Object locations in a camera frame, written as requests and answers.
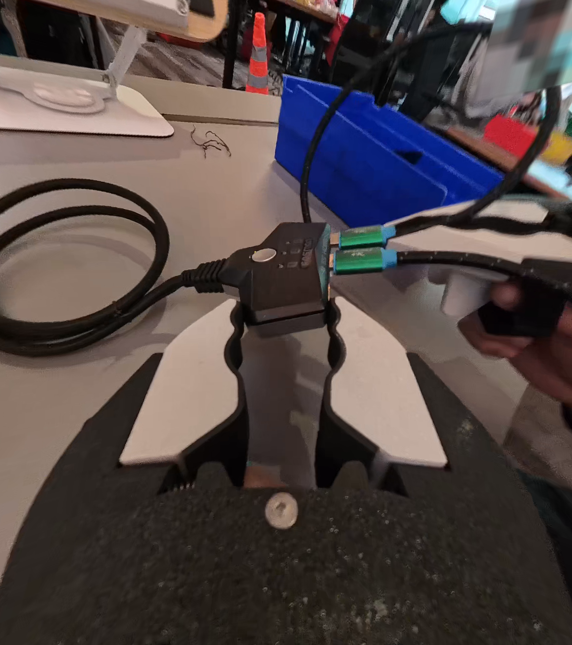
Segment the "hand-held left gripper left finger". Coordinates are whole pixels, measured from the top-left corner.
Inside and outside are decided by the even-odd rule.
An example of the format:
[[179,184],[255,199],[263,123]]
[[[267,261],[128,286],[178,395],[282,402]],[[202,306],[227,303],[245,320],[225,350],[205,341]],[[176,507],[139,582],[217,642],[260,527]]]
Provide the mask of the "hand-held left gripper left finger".
[[164,350],[120,455],[122,466],[174,464],[194,481],[220,463],[242,486],[249,415],[240,375],[244,324],[228,299],[187,327]]

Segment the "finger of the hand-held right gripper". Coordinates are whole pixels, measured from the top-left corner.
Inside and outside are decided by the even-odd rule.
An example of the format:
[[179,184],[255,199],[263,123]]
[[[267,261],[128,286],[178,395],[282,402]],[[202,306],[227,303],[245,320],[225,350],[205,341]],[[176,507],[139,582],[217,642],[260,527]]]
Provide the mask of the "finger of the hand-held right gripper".
[[396,233],[413,233],[438,226],[463,231],[540,233],[546,231],[552,201],[549,198],[503,198],[494,201],[468,221],[455,222],[455,214],[470,205],[473,203],[430,209],[387,222],[385,226],[395,228]]
[[[513,236],[437,226],[404,236],[402,251],[463,252],[498,257],[517,264],[526,259],[572,263],[572,240],[558,233]],[[448,317],[465,317],[488,302],[493,282],[504,280],[489,271],[412,265],[402,269],[402,292],[408,292],[416,283],[443,286],[441,311]]]

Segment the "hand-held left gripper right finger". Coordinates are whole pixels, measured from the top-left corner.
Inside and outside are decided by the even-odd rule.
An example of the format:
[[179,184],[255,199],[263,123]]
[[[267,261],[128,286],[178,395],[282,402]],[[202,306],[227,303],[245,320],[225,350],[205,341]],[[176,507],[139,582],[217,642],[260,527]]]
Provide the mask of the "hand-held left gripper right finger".
[[316,486],[330,488],[352,462],[385,491],[405,491],[400,466],[444,471],[449,460],[403,344],[344,297],[329,302],[327,331]]

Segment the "large blue plastic bin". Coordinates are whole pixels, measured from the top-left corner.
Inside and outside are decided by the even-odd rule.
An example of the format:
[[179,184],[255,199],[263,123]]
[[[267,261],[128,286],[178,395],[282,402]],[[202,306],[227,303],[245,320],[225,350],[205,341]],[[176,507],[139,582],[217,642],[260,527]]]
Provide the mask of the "large blue plastic bin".
[[[410,165],[395,150],[419,150]],[[351,228],[473,201],[503,175],[370,94],[353,92],[316,150],[309,190]]]

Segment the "black HDMI switch box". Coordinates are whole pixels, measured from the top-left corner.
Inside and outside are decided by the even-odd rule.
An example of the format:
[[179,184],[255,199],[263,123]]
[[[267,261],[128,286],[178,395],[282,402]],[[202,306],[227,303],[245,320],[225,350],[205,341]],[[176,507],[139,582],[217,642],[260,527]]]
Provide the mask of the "black HDMI switch box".
[[320,328],[330,300],[330,226],[282,222],[258,246],[226,259],[204,262],[156,286],[169,257],[169,229],[159,211],[135,192],[93,179],[52,179],[16,189],[0,198],[0,216],[29,199],[56,191],[95,191],[125,199],[145,212],[104,205],[69,206],[39,214],[0,235],[0,253],[41,227],[87,216],[120,218],[153,237],[150,268],[131,291],[105,308],[79,318],[34,322],[0,314],[0,351],[18,357],[53,357],[88,348],[112,336],[181,288],[199,294],[234,294],[241,313],[234,322],[269,335]]

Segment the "grey desk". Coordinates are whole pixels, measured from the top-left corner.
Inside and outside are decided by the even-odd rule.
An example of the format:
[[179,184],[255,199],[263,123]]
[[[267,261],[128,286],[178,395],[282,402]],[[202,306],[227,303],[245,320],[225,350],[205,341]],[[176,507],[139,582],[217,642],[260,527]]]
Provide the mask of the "grey desk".
[[[162,114],[278,121],[281,100],[220,87],[129,76],[125,82]],[[298,183],[274,162],[278,127],[174,123],[167,139],[0,132],[0,197],[46,179],[112,182],[148,199],[166,221],[171,246],[163,279],[227,257],[299,219]],[[112,217],[55,224],[0,258],[0,307],[10,317],[67,320],[129,291],[147,270],[153,240]],[[342,280],[338,291],[419,353],[499,442],[526,389],[504,362],[480,357],[443,316],[443,289],[416,283],[399,292],[382,275]],[[103,343],[63,357],[0,352],[0,578],[34,497],[89,417],[153,353],[224,297],[182,289]],[[267,372],[279,393],[275,428],[253,395],[251,459],[279,464],[287,482],[312,482],[315,408],[325,376],[322,330],[244,343],[242,374]]]

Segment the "person's right hand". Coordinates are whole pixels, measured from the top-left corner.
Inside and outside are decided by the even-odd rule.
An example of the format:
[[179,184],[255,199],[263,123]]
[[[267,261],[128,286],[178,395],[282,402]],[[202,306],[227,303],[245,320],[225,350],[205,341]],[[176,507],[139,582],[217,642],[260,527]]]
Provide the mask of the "person's right hand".
[[546,338],[490,334],[476,312],[462,318],[458,328],[479,353],[507,360],[535,389],[572,409],[572,305]]

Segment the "wooden table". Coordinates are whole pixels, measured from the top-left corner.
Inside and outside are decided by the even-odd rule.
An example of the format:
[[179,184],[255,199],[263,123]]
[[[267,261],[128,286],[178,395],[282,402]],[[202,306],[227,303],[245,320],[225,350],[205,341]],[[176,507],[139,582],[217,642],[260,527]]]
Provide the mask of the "wooden table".
[[[451,126],[444,130],[442,136],[451,143],[461,147],[468,153],[477,157],[479,160],[495,167],[497,170],[509,172],[516,163],[518,158],[508,153],[499,146],[480,137],[467,133],[465,130]],[[541,194],[555,200],[564,201],[570,198],[564,193],[556,190],[547,183],[540,181],[530,173],[526,173],[524,178],[519,182],[520,192]]]

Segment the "orange traffic cone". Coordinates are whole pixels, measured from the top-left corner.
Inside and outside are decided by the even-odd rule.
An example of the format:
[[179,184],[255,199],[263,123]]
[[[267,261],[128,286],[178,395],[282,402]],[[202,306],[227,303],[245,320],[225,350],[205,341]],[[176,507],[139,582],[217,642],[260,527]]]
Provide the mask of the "orange traffic cone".
[[269,94],[268,58],[265,15],[262,12],[256,12],[252,26],[252,46],[246,92],[258,95]]

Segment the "white metal stand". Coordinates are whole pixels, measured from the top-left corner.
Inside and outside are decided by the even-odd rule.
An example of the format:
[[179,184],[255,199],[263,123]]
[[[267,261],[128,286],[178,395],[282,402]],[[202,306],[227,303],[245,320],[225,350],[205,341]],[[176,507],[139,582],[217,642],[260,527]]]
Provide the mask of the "white metal stand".
[[0,130],[173,136],[174,128],[140,93],[126,86],[120,89],[146,36],[144,28],[129,26],[99,82],[0,67]]

